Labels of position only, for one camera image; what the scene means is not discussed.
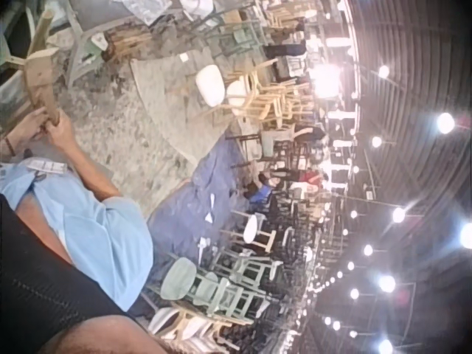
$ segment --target hand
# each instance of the hand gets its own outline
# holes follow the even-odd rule
[[[14,148],[21,144],[28,143],[31,139],[41,135],[41,127],[49,116],[46,109],[39,108],[25,116],[21,122],[8,133],[8,139]]]
[[[72,122],[62,109],[59,108],[58,125],[54,126],[52,122],[48,121],[46,123],[46,130],[49,141],[59,150],[66,152],[77,147]]]

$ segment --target shirt sleeve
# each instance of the shirt sleeve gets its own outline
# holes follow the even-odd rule
[[[117,303],[127,310],[136,301],[153,265],[153,242],[138,204],[123,197],[105,199],[103,204],[121,289]]]

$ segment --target wooden plank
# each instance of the wooden plank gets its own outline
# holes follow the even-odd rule
[[[29,99],[34,108],[46,107],[54,125],[59,123],[58,109],[55,104],[52,84],[52,56],[57,48],[40,50],[30,55],[24,64],[24,80]]]

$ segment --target bar stool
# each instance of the bar stool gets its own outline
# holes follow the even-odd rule
[[[260,225],[257,222],[257,216],[246,214],[245,212],[238,212],[237,210],[232,210],[231,212],[241,215],[248,219],[246,227],[244,228],[243,233],[235,232],[235,231],[227,231],[227,230],[220,230],[224,234],[228,234],[230,237],[240,237],[243,238],[243,241],[235,240],[235,243],[243,245],[245,243],[250,243],[255,246],[259,246],[265,250],[266,253],[270,253],[272,250],[272,246],[274,245],[275,236],[277,234],[276,230],[273,230],[271,233],[264,232],[260,230]],[[267,237],[267,243],[256,242],[254,239],[257,235],[262,235]]]

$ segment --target bracelet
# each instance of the bracelet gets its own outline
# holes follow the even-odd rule
[[[11,156],[16,156],[16,154],[15,154],[15,149],[13,149],[12,143],[11,143],[10,140],[8,139],[8,136],[5,137],[5,142],[7,143],[8,150],[10,151],[10,155],[11,155]]]

